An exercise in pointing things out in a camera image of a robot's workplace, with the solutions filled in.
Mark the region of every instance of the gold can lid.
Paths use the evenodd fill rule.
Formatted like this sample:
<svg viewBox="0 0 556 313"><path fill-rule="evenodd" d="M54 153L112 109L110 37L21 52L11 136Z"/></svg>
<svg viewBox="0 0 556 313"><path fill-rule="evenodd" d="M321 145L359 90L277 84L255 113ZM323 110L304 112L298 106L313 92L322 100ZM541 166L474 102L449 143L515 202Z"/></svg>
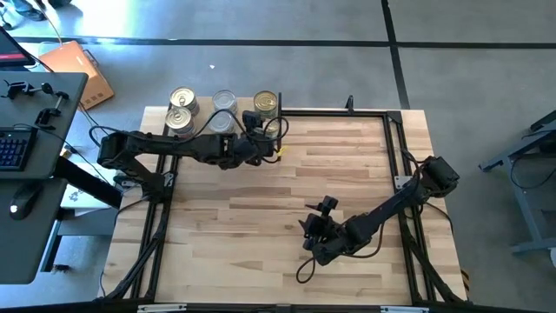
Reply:
<svg viewBox="0 0 556 313"><path fill-rule="evenodd" d="M195 92L187 87L178 87L170 94L170 103L174 106L187 106L195 100Z"/></svg>
<svg viewBox="0 0 556 313"><path fill-rule="evenodd" d="M278 105L278 98L272 91L261 91L253 98L255 108L262 111L274 110Z"/></svg>
<svg viewBox="0 0 556 313"><path fill-rule="evenodd" d="M166 124L168 127L179 130L191 122L191 112L185 108L172 108L166 113Z"/></svg>

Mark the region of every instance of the white cable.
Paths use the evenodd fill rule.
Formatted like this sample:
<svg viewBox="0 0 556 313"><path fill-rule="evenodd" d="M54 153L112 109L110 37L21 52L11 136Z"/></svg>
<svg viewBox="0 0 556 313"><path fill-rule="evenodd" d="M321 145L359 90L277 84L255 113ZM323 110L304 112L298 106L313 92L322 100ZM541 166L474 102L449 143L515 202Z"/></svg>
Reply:
<svg viewBox="0 0 556 313"><path fill-rule="evenodd" d="M54 26L54 24L52 23L52 21L50 21L50 18L48 15L46 15L46 12L43 10L43 7L41 6L41 4L39 4L39 2L37 0L33 0L36 3L36 6L38 7L38 9L44 14L44 16L46 17L46 19L49 21L50 26L52 26L52 29L55 31L56 33L56 37L58 38L58 42L60 43L60 46L63 45L62 43L62 38L60 37L60 33L58 32L58 30L56 29L56 26Z"/></svg>

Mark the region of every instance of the tin can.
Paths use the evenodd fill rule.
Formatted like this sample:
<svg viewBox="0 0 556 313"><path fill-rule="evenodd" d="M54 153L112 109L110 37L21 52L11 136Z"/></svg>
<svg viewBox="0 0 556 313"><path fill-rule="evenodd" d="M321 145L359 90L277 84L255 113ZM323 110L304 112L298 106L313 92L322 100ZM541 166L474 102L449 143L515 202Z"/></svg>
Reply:
<svg viewBox="0 0 556 313"><path fill-rule="evenodd" d="M233 133L235 131L235 119L228 112L218 112L210 120L208 127L215 133Z"/></svg>
<svg viewBox="0 0 556 313"><path fill-rule="evenodd" d="M166 113L166 124L174 134L182 138L189 138L195 133L195 125L191 112L186 108L173 107Z"/></svg>
<svg viewBox="0 0 556 313"><path fill-rule="evenodd" d="M187 87L178 87L170 94L170 103L175 107L186 108L195 117L199 113L199 104L195 92Z"/></svg>
<svg viewBox="0 0 556 313"><path fill-rule="evenodd" d="M215 93L212 97L212 103L215 106L215 110L231 110L232 112L237 113L237 100L235 99L235 95L230 90L220 90Z"/></svg>
<svg viewBox="0 0 556 313"><path fill-rule="evenodd" d="M261 91L253 98L255 111L264 118L276 117L278 110L278 98L271 91Z"/></svg>
<svg viewBox="0 0 556 313"><path fill-rule="evenodd" d="M274 120L268 125L267 132L264 133L264 136L270 139L275 139L276 137L278 137L279 130L280 122L278 122L278 120Z"/></svg>

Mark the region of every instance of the black desk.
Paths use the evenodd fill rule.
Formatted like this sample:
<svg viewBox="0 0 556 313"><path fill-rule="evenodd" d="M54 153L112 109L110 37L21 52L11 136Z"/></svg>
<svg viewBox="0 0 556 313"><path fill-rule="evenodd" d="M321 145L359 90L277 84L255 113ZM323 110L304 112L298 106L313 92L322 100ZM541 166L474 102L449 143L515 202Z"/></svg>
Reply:
<svg viewBox="0 0 556 313"><path fill-rule="evenodd" d="M5 94L7 89L4 79L10 83L26 81L34 87L50 83L54 90L66 92L69 100L60 106L62 114L54 117L52 124L56 129L50 131L61 138L68 135L87 82L86 74L0 71L0 95ZM15 123L33 125L41 109L54 107L55 104L54 97L42 92L33 97L19 95L13 101L0 98L0 126ZM59 138L38 131L25 170L0 172L0 283L30 283L35 279L52 225L61 216L58 213L67 183L119 207L119 191L59 157L63 144ZM9 213L10 200L16 190L30 179L43 179L43 192L31 213L25 219L15 221Z"/></svg>

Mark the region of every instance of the gray table leg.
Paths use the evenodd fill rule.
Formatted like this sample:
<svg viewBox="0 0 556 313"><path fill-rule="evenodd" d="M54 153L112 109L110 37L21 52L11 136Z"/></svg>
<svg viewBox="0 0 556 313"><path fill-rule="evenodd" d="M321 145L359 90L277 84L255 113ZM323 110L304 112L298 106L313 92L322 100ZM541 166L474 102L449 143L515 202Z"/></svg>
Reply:
<svg viewBox="0 0 556 313"><path fill-rule="evenodd" d="M533 240L528 243L516 244L512 247L512 252L519 254L531 250L545 250L550 248L556 248L556 238L546 238L542 240Z"/></svg>
<svg viewBox="0 0 556 313"><path fill-rule="evenodd" d="M510 176L512 173L512 160L509 157L506 157L506 160L503 163L506 166L506 173L508 174L508 177L511 181L512 178ZM514 180L519 183L517 177L514 177ZM521 214L523 214L523 217L525 218L527 228L531 233L533 241L539 241L540 239L542 239L542 236L543 234L545 234L546 231L546 220L542 216L542 212L536 210L535 208L532 208L531 205L529 205L529 202L527 201L525 196L525 194L527 193L526 190L521 189L513 183L512 188L513 193L515 194L515 197L520 205Z"/></svg>
<svg viewBox="0 0 556 313"><path fill-rule="evenodd" d="M492 168L502 165L508 157L513 157L528 152L530 149L538 146L542 141L552 136L556 132L556 121L552 121L545 125L536 135L525 137L515 144L512 148L500 153L498 156L479 164L479 168L488 172Z"/></svg>

